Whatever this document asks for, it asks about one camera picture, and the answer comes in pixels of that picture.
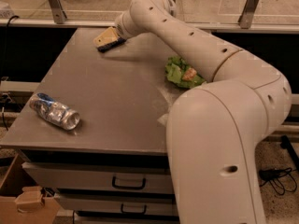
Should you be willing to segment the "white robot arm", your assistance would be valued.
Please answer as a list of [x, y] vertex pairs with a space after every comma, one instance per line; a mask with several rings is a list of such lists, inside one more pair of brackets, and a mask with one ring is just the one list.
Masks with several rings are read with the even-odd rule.
[[153, 33], [204, 78], [172, 105], [166, 146], [180, 224], [265, 224], [255, 148], [288, 116], [292, 89], [275, 67], [175, 17], [173, 0], [132, 0], [107, 51]]

